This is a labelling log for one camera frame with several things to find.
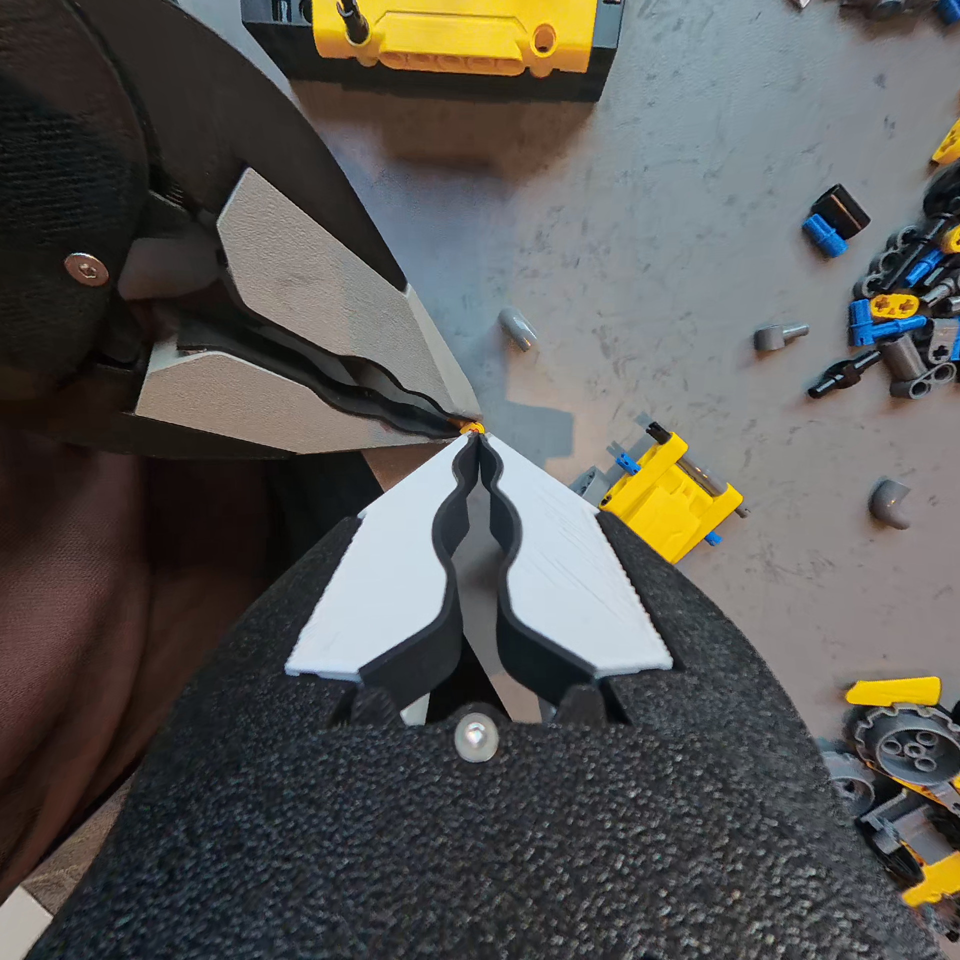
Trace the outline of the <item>pile of wheels and tires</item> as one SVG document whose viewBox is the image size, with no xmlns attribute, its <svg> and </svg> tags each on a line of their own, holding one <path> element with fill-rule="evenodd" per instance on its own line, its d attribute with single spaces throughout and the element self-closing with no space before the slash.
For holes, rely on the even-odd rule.
<svg viewBox="0 0 960 960">
<path fill-rule="evenodd" d="M 901 894 L 922 865 L 959 852 L 959 733 L 937 706 L 862 707 L 846 742 L 819 739 L 829 779 L 858 834 Z"/>
</svg>

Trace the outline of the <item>yellow curved panel piece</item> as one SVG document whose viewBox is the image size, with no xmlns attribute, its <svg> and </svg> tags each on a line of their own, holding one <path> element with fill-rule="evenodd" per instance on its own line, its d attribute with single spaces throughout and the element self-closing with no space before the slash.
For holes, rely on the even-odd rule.
<svg viewBox="0 0 960 960">
<path fill-rule="evenodd" d="M 855 707 L 892 709 L 897 706 L 937 707 L 942 680 L 936 676 L 858 680 L 845 693 Z"/>
</svg>

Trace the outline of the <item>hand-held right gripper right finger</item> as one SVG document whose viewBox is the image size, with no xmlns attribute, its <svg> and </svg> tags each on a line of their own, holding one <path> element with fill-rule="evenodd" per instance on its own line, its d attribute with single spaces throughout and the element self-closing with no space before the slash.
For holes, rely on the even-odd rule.
<svg viewBox="0 0 960 960">
<path fill-rule="evenodd" d="M 494 436 L 481 436 L 498 573 L 499 659 L 521 684 L 598 684 L 673 657 L 599 510 Z"/>
</svg>

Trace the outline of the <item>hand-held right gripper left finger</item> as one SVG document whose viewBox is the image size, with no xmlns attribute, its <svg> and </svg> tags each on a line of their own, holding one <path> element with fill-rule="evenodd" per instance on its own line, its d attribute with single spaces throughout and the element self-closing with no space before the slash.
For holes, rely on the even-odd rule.
<svg viewBox="0 0 960 960">
<path fill-rule="evenodd" d="M 461 656 L 452 557 L 470 528 L 478 437 L 462 436 L 359 516 L 285 671 L 356 684 L 439 684 Z"/>
</svg>

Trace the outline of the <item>person in brown shirt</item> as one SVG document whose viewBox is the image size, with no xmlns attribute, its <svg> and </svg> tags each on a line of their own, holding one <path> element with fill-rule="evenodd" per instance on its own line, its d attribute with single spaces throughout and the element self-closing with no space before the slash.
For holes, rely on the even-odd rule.
<svg viewBox="0 0 960 960">
<path fill-rule="evenodd" d="M 132 774 L 270 583 L 267 466 L 2 427 L 2 899 Z"/>
</svg>

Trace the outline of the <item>yellow curved brick assembly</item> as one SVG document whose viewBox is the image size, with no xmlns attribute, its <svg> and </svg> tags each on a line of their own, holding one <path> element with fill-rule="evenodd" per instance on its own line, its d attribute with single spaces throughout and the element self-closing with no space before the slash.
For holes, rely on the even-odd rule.
<svg viewBox="0 0 960 960">
<path fill-rule="evenodd" d="M 640 440 L 631 448 L 611 443 L 609 470 L 594 465 L 569 487 L 676 565 L 702 543 L 719 545 L 719 525 L 731 515 L 745 519 L 749 510 L 739 490 L 694 462 L 678 434 L 647 414 L 636 422 L 650 442 Z"/>
</svg>

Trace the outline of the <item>grey desk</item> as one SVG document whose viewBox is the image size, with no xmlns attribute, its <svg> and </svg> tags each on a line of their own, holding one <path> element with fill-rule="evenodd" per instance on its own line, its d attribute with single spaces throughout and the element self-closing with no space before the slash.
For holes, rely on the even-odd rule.
<svg viewBox="0 0 960 960">
<path fill-rule="evenodd" d="M 958 117 L 958 35 L 835 2 L 627 2 L 594 106 L 294 94 L 393 248 L 488 428 L 569 483 L 642 414 L 744 495 L 680 570 L 767 660 L 817 738 L 858 680 L 958 699 L 958 385 L 894 399 L 886 367 L 811 400 L 852 288 L 919 220 Z M 801 224 L 841 184 L 870 224 L 825 259 Z M 498 313 L 537 334 L 520 351 Z M 768 325 L 809 325 L 772 353 Z M 911 488 L 909 529 L 868 504 Z"/>
</svg>

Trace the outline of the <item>yellow and black brick assembly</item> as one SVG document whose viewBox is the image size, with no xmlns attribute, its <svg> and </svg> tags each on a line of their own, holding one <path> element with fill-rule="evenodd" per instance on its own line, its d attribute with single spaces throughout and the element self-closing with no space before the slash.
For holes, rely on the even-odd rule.
<svg viewBox="0 0 960 960">
<path fill-rule="evenodd" d="M 615 1 L 242 1 L 292 82 L 471 101 L 597 102 L 620 40 Z"/>
</svg>

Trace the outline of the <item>pile of small brick parts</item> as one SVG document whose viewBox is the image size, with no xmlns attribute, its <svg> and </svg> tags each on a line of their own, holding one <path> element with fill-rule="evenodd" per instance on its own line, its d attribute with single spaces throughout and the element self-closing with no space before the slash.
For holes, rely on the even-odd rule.
<svg viewBox="0 0 960 960">
<path fill-rule="evenodd" d="M 874 25 L 929 15 L 958 36 L 958 2 L 835 2 Z M 918 222 L 894 231 L 851 288 L 848 347 L 808 387 L 811 401 L 857 386 L 883 365 L 895 400 L 919 401 L 958 382 L 959 123 L 927 162 Z"/>
</svg>

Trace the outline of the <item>black and blue pin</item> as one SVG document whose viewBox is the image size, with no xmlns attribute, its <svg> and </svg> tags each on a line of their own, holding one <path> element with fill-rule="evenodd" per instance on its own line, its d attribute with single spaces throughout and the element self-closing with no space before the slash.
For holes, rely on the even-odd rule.
<svg viewBox="0 0 960 960">
<path fill-rule="evenodd" d="M 823 258 L 835 259 L 848 251 L 849 241 L 871 222 L 847 187 L 836 183 L 811 204 L 800 230 Z"/>
</svg>

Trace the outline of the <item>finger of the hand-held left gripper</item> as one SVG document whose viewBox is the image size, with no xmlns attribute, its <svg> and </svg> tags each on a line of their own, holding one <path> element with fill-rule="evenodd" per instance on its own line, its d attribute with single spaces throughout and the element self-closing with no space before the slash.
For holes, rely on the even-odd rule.
<svg viewBox="0 0 960 960">
<path fill-rule="evenodd" d="M 459 364 L 435 333 L 173 333 L 135 414 L 296 455 L 443 443 L 459 431 Z"/>
<path fill-rule="evenodd" d="M 217 231 L 246 307 L 312 345 L 372 362 L 447 414 L 482 417 L 474 389 L 412 286 L 398 290 L 252 168 Z"/>
</svg>

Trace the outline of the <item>small grey curved piece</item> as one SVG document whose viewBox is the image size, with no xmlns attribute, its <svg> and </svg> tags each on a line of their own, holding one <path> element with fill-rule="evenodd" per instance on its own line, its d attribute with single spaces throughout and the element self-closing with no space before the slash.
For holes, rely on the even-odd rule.
<svg viewBox="0 0 960 960">
<path fill-rule="evenodd" d="M 497 316 L 499 328 L 522 353 L 530 352 L 538 343 L 538 334 L 522 312 L 513 306 L 502 308 Z"/>
<path fill-rule="evenodd" d="M 878 523 L 894 530 L 909 529 L 911 521 L 905 513 L 904 503 L 910 493 L 911 487 L 897 479 L 880 479 L 870 494 L 870 515 Z"/>
</svg>

